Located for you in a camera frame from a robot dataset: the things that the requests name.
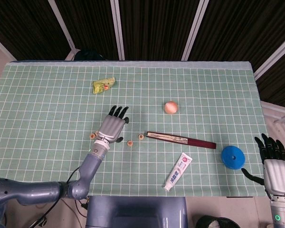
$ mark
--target yellow snack wrapper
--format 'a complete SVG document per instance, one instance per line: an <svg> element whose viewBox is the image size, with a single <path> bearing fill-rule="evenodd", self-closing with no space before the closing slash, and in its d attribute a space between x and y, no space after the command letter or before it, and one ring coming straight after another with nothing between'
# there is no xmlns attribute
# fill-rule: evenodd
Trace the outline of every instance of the yellow snack wrapper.
<svg viewBox="0 0 285 228"><path fill-rule="evenodd" d="M114 83L115 83L114 77L94 81L92 83L93 84L93 94L102 93L103 91L108 90L114 85Z"/></svg>

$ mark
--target robotic arm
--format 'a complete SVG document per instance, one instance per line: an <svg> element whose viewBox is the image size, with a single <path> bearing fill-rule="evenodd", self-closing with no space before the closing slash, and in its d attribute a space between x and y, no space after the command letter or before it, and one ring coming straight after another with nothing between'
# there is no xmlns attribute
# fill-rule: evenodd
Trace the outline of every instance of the robotic arm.
<svg viewBox="0 0 285 228"><path fill-rule="evenodd" d="M122 111L122 107L119 107L114 113L115 108L116 106L113 106L109 115L105 117L104 122L98 131L97 140L95 140L91 153L85 157L85 160L81 164L79 168L79 180L70 183L68 188L69 197L81 200L87 196L91 180L105 157L106 152L109 150L109 144L114 142L119 143L123 140L123 137L118 138L118 136L122 131L124 124L129 123L128 117L123 119L128 107L125 107Z"/></svg>
<svg viewBox="0 0 285 228"><path fill-rule="evenodd" d="M61 197L69 197L76 200L83 199L88 195L90 183L100 163L109 150L109 144L121 142L119 137L129 118L123 119L128 107L116 109L113 106L104 119L95 140L91 152L85 157L79 168L80 178L76 181L67 182L40 182L23 183L0 178L0 222L5 212L6 203L10 199L17 199L21 205L32 205L58 201Z"/></svg>
<svg viewBox="0 0 285 228"><path fill-rule="evenodd" d="M245 169L242 172L248 179L265 186L274 228L285 228L285 148L279 140L275 142L264 134L262 138L265 144L257 137L255 140L260 149L264 179L252 176Z"/></svg>

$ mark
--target blue plastic lid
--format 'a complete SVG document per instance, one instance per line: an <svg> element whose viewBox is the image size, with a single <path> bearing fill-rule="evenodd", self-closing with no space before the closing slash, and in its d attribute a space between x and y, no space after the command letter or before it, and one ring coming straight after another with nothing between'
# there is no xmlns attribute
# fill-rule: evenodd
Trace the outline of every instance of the blue plastic lid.
<svg viewBox="0 0 285 228"><path fill-rule="evenodd" d="M233 170L238 170L245 164L245 156L236 146L225 147L222 151L221 158L226 167Z"/></svg>

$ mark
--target toothpaste tube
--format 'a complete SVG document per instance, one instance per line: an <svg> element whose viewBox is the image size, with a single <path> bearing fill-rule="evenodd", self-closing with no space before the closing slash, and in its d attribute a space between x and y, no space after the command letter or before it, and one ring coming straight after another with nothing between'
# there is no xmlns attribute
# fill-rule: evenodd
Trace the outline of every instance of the toothpaste tube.
<svg viewBox="0 0 285 228"><path fill-rule="evenodd" d="M181 175L185 172L186 168L189 166L191 161L192 161L191 157L189 157L185 153L181 153L179 160L175 164L169 178L166 181L166 185L163 188L169 191L179 180Z"/></svg>

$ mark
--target black trash bin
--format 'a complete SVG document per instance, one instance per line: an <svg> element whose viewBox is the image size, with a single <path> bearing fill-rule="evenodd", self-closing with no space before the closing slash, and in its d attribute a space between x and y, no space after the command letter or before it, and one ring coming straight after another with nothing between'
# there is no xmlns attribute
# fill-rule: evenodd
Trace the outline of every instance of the black trash bin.
<svg viewBox="0 0 285 228"><path fill-rule="evenodd" d="M106 60L102 55L95 50L80 50L76 53L74 61L88 61L88 60Z"/></svg>
<svg viewBox="0 0 285 228"><path fill-rule="evenodd" d="M239 225L228 218L217 218L214 216L205 215L201 217L196 223L195 228L208 228L213 221L217 221L219 228L240 228Z"/></svg>

